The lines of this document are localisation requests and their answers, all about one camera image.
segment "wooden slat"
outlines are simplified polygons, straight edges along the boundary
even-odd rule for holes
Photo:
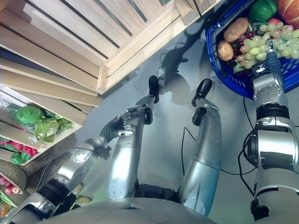
[[[35,26],[24,21],[15,14],[9,12],[7,9],[1,12],[0,21],[4,23],[6,26],[10,27],[12,30],[16,31],[17,33],[34,41],[35,43],[41,45],[43,48],[46,48],[50,52],[53,52],[54,54],[60,56],[66,61],[78,66],[79,68],[90,73],[94,77],[97,77],[99,72],[99,67],[97,65],[88,61],[86,58],[77,54],[75,51],[66,47],[61,42],[47,35]]]
[[[10,88],[3,87],[3,86],[0,87],[2,91],[6,92],[7,94],[17,99],[20,99],[26,104],[30,104],[30,105],[35,104],[61,117],[64,117],[76,124],[83,125],[86,120],[87,117],[86,114],[73,108],[72,106],[68,105],[62,100],[54,99],[50,97],[44,97],[44,96],[36,95],[29,92],[19,91],[19,90],[12,90]]]
[[[85,114],[89,114],[90,111],[93,109],[92,106],[87,106],[87,105],[83,105],[83,104],[77,104],[74,102],[69,102],[70,104],[74,105],[75,107],[79,108],[83,113]]]
[[[201,14],[203,14],[210,7],[209,2],[207,0],[194,0],[194,1]]]
[[[20,107],[23,107],[23,106],[27,105],[26,103],[22,102],[21,100],[16,99],[16,98],[8,95],[6,92],[3,92],[1,90],[0,90],[0,100],[4,100],[6,103],[15,104],[15,105],[18,105]]]
[[[94,0],[66,1],[119,46],[129,40],[129,34]]]
[[[55,18],[55,20],[59,21],[72,32],[83,38],[107,57],[110,57],[117,50],[116,46],[114,46],[101,33],[92,28],[86,21],[84,21],[60,0],[29,1],[48,15]]]
[[[133,0],[133,2],[142,11],[147,19],[156,16],[156,13],[162,8],[159,0]]]
[[[190,24],[193,20],[199,17],[198,11],[192,8],[188,0],[173,0],[173,1],[185,25]]]
[[[93,90],[96,89],[96,78],[77,69],[2,26],[0,27],[0,39],[0,46],[85,87]]]
[[[13,152],[10,152],[8,150],[5,150],[3,148],[0,148],[0,159],[5,160],[5,161],[11,161],[10,158],[13,155]]]
[[[32,134],[22,131],[16,127],[13,127],[1,121],[0,121],[0,136],[37,149],[39,149],[39,147],[41,146],[41,142],[31,142],[29,140],[33,138]]]
[[[108,68],[101,67],[99,70],[97,90],[105,91],[107,88]]]
[[[151,42],[149,42],[144,48],[121,66],[120,69],[118,69],[112,76],[108,77],[107,89],[110,89],[116,83],[121,81],[128,73],[143,63],[145,58],[152,56],[186,28],[187,26],[184,24],[182,18],[178,17],[163,32],[156,36]]]
[[[216,0],[207,0],[209,2],[209,5],[212,6],[213,4],[216,3]]]
[[[106,60],[105,57],[42,14],[40,11],[33,8],[24,0],[10,0],[7,4],[7,9],[49,36],[58,40],[68,48],[71,48],[97,66],[101,66],[103,61]]]
[[[214,8],[218,3],[220,3],[222,0],[216,0],[216,2],[212,5],[210,5],[210,7],[204,11],[203,13],[201,13],[202,15],[206,14],[208,11],[210,11],[212,8]]]
[[[156,18],[147,21],[147,26],[143,30],[134,35],[133,39],[126,46],[120,48],[116,55],[106,61],[105,65],[109,68],[108,76],[118,70],[179,16],[173,1],[164,6],[161,11],[157,12]]]
[[[31,92],[42,96],[57,98],[89,106],[99,106],[101,97],[90,96],[81,92],[66,89],[51,83],[29,78],[11,71],[1,70],[1,82],[4,86]]]
[[[0,0],[0,12],[6,8],[8,0]]]
[[[132,33],[137,32],[145,22],[127,0],[100,0],[117,19]]]
[[[30,67],[27,67],[25,65],[19,64],[19,63],[15,63],[12,61],[9,61],[7,59],[4,58],[0,58],[1,61],[1,65],[0,67],[4,70],[8,70],[14,73],[18,73],[24,76],[28,76],[31,78],[35,78],[47,83],[51,83],[54,85],[58,85],[70,90],[74,90],[74,91],[78,91],[78,92],[82,92],[91,96],[97,96],[98,93],[94,92],[88,88],[85,88],[75,82],[72,82],[70,80],[64,79],[64,78],[60,78]]]

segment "black cable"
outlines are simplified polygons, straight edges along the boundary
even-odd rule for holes
[[[253,191],[251,190],[250,186],[246,183],[246,181],[243,178],[241,161],[240,161],[240,157],[241,157],[242,153],[245,151],[245,148],[246,148],[246,146],[248,144],[247,140],[248,140],[249,136],[252,134],[252,132],[253,132],[253,130],[251,132],[249,132],[248,135],[246,136],[246,138],[244,139],[243,148],[242,148],[241,152],[238,155],[238,164],[239,164],[240,178],[243,181],[243,183],[245,184],[245,186],[247,187],[247,189],[250,192],[250,194],[254,197]]]
[[[182,160],[182,168],[183,168],[183,174],[185,175],[185,168],[184,168],[184,161],[183,161],[183,143],[184,143],[184,137],[185,137],[185,130],[190,134],[190,136],[193,138],[194,141],[196,141],[196,139],[193,137],[193,135],[191,134],[191,132],[188,130],[188,128],[184,127],[184,131],[183,131],[183,139],[182,139],[182,147],[181,147],[181,160]],[[256,169],[256,167],[254,167],[251,171],[248,171],[246,173],[243,173],[242,175],[246,175],[249,174],[251,172],[253,172]],[[224,169],[220,169],[221,171],[223,171],[224,173],[227,174],[231,174],[231,175],[240,175],[240,173],[230,173]]]
[[[185,127],[183,131],[183,138],[182,138],[182,147],[181,147],[181,160],[182,160],[182,169],[183,169],[183,175],[185,176],[185,168],[184,168],[184,161],[183,161],[183,144],[184,144],[184,137],[185,137]]]
[[[36,191],[38,191],[39,187],[41,186],[41,183],[42,183],[42,180],[43,180],[43,176],[45,175],[45,172],[46,170],[48,169],[49,165],[55,160],[57,159],[57,157],[61,156],[62,154],[68,152],[70,149],[75,149],[75,148],[80,148],[80,147],[72,147],[72,148],[68,148],[64,151],[61,151],[60,153],[58,153],[48,164],[47,166],[45,167],[45,169],[43,170],[43,173],[42,173],[42,176],[41,178],[39,179],[39,182],[38,182],[38,185],[37,185],[37,188],[36,188]],[[90,151],[90,152],[93,152],[92,150],[90,149],[86,149],[86,148],[81,148],[81,149],[84,149],[84,150],[87,150],[87,151]]]
[[[243,173],[242,175],[250,174],[250,173],[253,172],[255,169],[256,169],[256,167],[254,167],[251,171],[248,171],[248,172],[246,172],[246,173]],[[230,173],[230,172],[225,171],[225,170],[223,170],[223,169],[221,169],[221,171],[223,171],[224,173],[227,173],[227,174],[231,174],[231,175],[237,175],[237,176],[240,175],[240,174]]]
[[[246,116],[247,116],[247,118],[248,118],[248,121],[249,121],[249,123],[250,123],[250,126],[252,127],[252,130],[253,130],[254,127],[253,127],[253,125],[252,125],[252,123],[251,123],[251,121],[250,121],[250,118],[249,118],[249,115],[248,115],[248,112],[247,112],[247,109],[246,109],[246,106],[245,106],[245,97],[243,97],[243,106],[244,106],[244,110],[245,110],[245,112],[246,112]]]

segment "grape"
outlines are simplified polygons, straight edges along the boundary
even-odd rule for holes
[[[259,53],[257,56],[256,56],[256,58],[257,58],[257,60],[265,60],[265,58],[266,58],[266,56],[267,56],[267,53],[266,52],[262,52],[262,53]]]
[[[282,32],[280,30],[274,30],[273,31],[273,37],[274,38],[280,38],[282,35]]]
[[[294,43],[293,45],[291,45],[291,47],[295,50],[299,50],[299,44],[298,43]]]
[[[276,25],[274,24],[274,23],[269,23],[268,24],[268,30],[270,31],[270,32],[273,32],[274,30],[276,30]]]
[[[293,49],[291,52],[292,59],[298,59],[299,58],[299,50]]]
[[[258,55],[260,53],[260,48],[252,48],[249,53],[252,55]]]
[[[278,50],[283,50],[286,48],[286,44],[285,43],[282,43],[278,46]]]
[[[284,25],[282,27],[282,31],[284,31],[284,30],[293,31],[294,27],[292,25]]]
[[[294,38],[294,39],[292,39],[292,42],[293,42],[293,43],[297,43],[297,44],[299,44],[299,38]]]
[[[280,44],[280,41],[279,41],[279,39],[273,39],[273,40],[272,40],[272,43],[273,43],[273,47],[274,47],[275,49],[277,49],[278,46],[279,46],[279,44]]]
[[[243,41],[238,42],[238,43],[237,43],[237,46],[238,46],[238,48],[244,46],[244,42],[243,42]]]
[[[243,41],[243,43],[244,43],[244,45],[249,45],[249,43],[250,43],[250,39],[245,39],[245,40]]]
[[[290,54],[291,54],[291,48],[290,47],[286,47],[285,49],[283,49],[283,51],[282,51],[282,56],[283,57],[287,57],[287,56],[289,56]]]
[[[283,23],[283,22],[279,22],[278,24],[276,24],[276,28],[277,28],[278,30],[280,30],[283,26],[284,26],[284,23]]]
[[[242,35],[239,37],[239,41],[244,41],[246,39],[246,35]]]
[[[284,30],[284,31],[282,32],[282,37],[283,37],[284,39],[286,39],[287,41],[289,41],[290,39],[292,39],[293,34],[292,34],[292,32],[291,32],[290,30]]]
[[[263,35],[263,39],[266,41],[270,38],[270,32],[266,32],[264,35]]]
[[[251,69],[251,67],[255,64],[256,62],[254,60],[249,61],[248,63],[245,64],[246,69]]]
[[[254,55],[250,54],[250,53],[247,53],[247,54],[245,54],[245,58],[247,60],[254,60],[256,57]]]
[[[260,40],[259,40],[259,42],[257,43],[257,46],[258,47],[260,47],[260,46],[262,46],[263,44],[265,44],[265,40],[263,39],[263,38],[261,38]]]
[[[244,45],[244,46],[242,46],[242,47],[240,48],[240,51],[241,51],[242,53],[247,52],[247,51],[249,51],[249,50],[250,50],[250,46],[248,46],[248,45]]]
[[[251,39],[251,38],[253,38],[255,35],[256,35],[256,33],[255,33],[254,31],[250,31],[250,32],[247,34],[247,39]]]
[[[258,41],[261,40],[261,37],[260,37],[260,36],[254,36],[254,37],[252,38],[252,40],[258,42]]]
[[[260,46],[260,52],[267,52],[269,50],[269,46],[266,44],[263,44]]]
[[[243,61],[244,59],[245,59],[245,56],[244,55],[239,55],[239,56],[237,56],[237,61]]]
[[[260,30],[263,31],[263,32],[266,32],[266,31],[268,31],[268,26],[267,25],[261,25]]]
[[[282,57],[282,51],[276,52],[276,55],[277,55],[278,58],[281,58]]]
[[[240,65],[241,65],[242,67],[245,67],[245,65],[246,65],[248,62],[249,62],[249,60],[243,60],[243,61],[240,62]]]
[[[293,38],[297,38],[297,37],[299,37],[299,29],[294,30],[294,31],[292,32],[292,34],[293,34]]]
[[[254,40],[252,40],[252,41],[250,41],[249,46],[250,46],[251,48],[256,48],[256,47],[257,47],[257,42],[254,41]]]

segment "wooden crate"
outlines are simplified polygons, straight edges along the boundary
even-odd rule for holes
[[[102,94],[220,1],[8,0],[0,45],[92,90],[87,94]],[[20,89],[18,77],[31,73],[17,74],[7,86]],[[40,84],[40,75],[30,78]]]
[[[54,138],[54,142],[52,143],[32,142],[29,139],[32,139],[34,137],[33,134],[21,130],[21,126],[16,123],[16,121],[9,115],[8,112],[5,113],[5,111],[0,110],[0,136],[29,147],[37,148],[39,154],[35,155],[32,159],[39,156],[48,148],[52,147],[57,142],[61,141],[62,139],[82,127],[89,111],[92,108],[79,104],[77,104],[76,108],[70,103],[64,102],[62,100],[39,96],[23,91],[15,91],[4,86],[0,86],[0,98],[4,98],[8,102],[20,106],[35,105],[38,107],[42,107],[73,122],[73,127],[58,134]],[[85,112],[79,110],[79,107],[81,106],[85,108]],[[10,151],[0,149],[0,158],[3,160],[10,161],[10,157],[12,154],[13,153]]]

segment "green bell pepper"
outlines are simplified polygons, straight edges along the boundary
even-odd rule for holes
[[[254,22],[266,23],[277,12],[277,4],[274,0],[258,0],[249,11],[249,18]]]
[[[15,164],[15,165],[20,165],[20,164],[26,162],[26,160],[23,159],[23,158],[21,157],[21,153],[14,153],[14,154],[11,156],[10,160],[11,160],[11,162],[12,162],[13,164]]]
[[[30,156],[29,154],[27,154],[25,152],[25,150],[23,150],[22,154],[21,154],[21,158],[24,160],[30,160],[32,158],[32,156]]]

